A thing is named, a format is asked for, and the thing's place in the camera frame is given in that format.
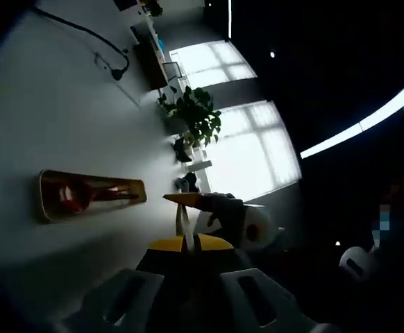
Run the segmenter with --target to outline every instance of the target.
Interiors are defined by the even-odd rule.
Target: dark ceiling
[[[228,1],[210,3],[205,18],[227,38]],[[232,0],[231,41],[275,101],[297,151],[404,88],[404,11],[397,7]]]

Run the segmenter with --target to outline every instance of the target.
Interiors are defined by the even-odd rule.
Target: dark background
[[[208,2],[205,21],[228,39],[228,1]],[[232,6],[231,42],[276,104],[298,153],[404,88],[404,3],[232,0]],[[404,179],[404,112],[299,160],[311,241],[369,248],[382,194]]]

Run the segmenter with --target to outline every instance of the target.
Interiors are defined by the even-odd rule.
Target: bright window
[[[213,192],[251,200],[290,185],[301,172],[290,138],[272,102],[223,109],[219,142],[206,147]]]
[[[195,89],[256,77],[237,49],[223,40],[183,47],[169,55],[183,73],[179,79],[182,90],[186,85]]]

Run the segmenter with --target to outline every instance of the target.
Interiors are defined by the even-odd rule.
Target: white object
[[[295,297],[277,282],[257,268],[222,273],[220,275],[227,299],[234,313],[236,333],[274,332],[274,333],[338,333],[338,327],[328,323],[317,323],[308,318],[299,307]],[[253,283],[254,293],[260,294],[266,303],[269,323],[259,323],[250,295],[244,286]]]
[[[187,171],[188,172],[196,172],[199,170],[204,170],[208,167],[211,167],[213,165],[213,163],[211,163],[211,161],[202,161],[202,162],[196,162],[193,163],[191,165],[187,166]]]
[[[344,252],[339,261],[339,267],[355,281],[362,282],[370,278],[378,264],[373,253],[367,253],[362,248],[355,246]]]
[[[187,213],[187,206],[178,205],[177,213],[176,213],[176,229],[177,226],[180,226],[182,230],[183,236],[187,243],[187,250],[189,253],[194,252],[194,238],[193,238],[193,229],[190,223],[190,218]]]
[[[249,239],[247,229],[257,231],[255,239]],[[265,206],[246,205],[244,233],[240,248],[244,250],[259,250],[269,245],[277,233],[276,227],[270,222]]]

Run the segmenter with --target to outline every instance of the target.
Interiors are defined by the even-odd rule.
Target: light fixture
[[[365,130],[375,126],[377,123],[385,120],[386,118],[393,115],[393,113],[399,111],[404,107],[404,89],[401,90],[394,98],[388,101],[384,106],[376,110],[374,113],[369,115],[368,117],[361,120],[359,123],[353,125],[350,128],[347,128],[343,132],[336,134],[334,137],[327,139],[326,141],[313,146],[312,148],[307,149],[301,153],[301,158],[306,158],[311,155],[317,154],[320,151],[324,151],[330,147],[333,147],[336,144],[339,144],[343,141],[350,139],[358,134],[361,134]]]
[[[399,111],[404,106],[404,89],[401,90],[394,98],[388,101],[384,106],[376,110],[360,121],[362,130],[368,130],[370,127],[375,126],[377,123],[385,120]]]
[[[232,20],[232,12],[231,12],[231,0],[228,0],[228,38],[231,39],[231,20]]]
[[[331,137],[330,139],[327,139],[326,141],[322,141],[320,144],[317,144],[316,146],[313,146],[312,148],[309,148],[306,151],[303,151],[301,153],[301,158],[306,158],[311,155],[317,154],[320,151],[329,149],[330,147],[340,144],[341,142],[346,141],[346,140],[350,139],[351,137],[354,137],[361,133],[362,133],[362,129],[361,129],[360,123],[357,123],[356,125],[353,125],[352,127],[347,128],[346,130],[340,132],[340,134],[336,134],[334,137]]]

